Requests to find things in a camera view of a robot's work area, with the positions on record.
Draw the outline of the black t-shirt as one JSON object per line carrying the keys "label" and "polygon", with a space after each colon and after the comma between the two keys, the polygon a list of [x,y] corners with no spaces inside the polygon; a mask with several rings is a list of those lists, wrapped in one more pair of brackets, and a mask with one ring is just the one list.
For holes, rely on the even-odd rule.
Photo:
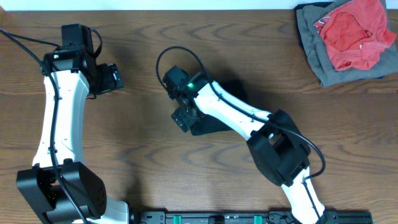
{"label": "black t-shirt", "polygon": [[[220,87],[239,100],[245,103],[248,102],[248,94],[244,89],[243,84],[238,79],[221,82]],[[229,126],[210,115],[204,115],[190,127],[190,131],[193,136],[201,136],[204,134],[230,130],[231,128]]]}

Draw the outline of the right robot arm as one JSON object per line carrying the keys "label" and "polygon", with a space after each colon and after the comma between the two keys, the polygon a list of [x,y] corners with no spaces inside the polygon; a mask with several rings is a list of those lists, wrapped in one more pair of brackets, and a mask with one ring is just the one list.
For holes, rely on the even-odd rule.
{"label": "right robot arm", "polygon": [[202,73],[189,77],[174,66],[162,82],[168,96],[179,104],[171,117],[183,132],[194,136],[237,132],[246,141],[259,172],[282,187],[293,217],[300,223],[322,222],[325,207],[311,183],[310,143],[285,111],[272,114],[245,103],[237,80],[221,86]]}

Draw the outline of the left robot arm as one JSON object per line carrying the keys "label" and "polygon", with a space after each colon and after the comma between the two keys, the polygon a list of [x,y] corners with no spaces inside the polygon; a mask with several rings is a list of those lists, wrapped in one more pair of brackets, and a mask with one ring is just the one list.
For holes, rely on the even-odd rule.
{"label": "left robot arm", "polygon": [[62,44],[40,65],[46,94],[41,140],[16,184],[42,223],[129,222],[128,204],[108,196],[83,153],[86,101],[124,86],[115,64],[97,63],[95,34],[81,24],[64,25]]}

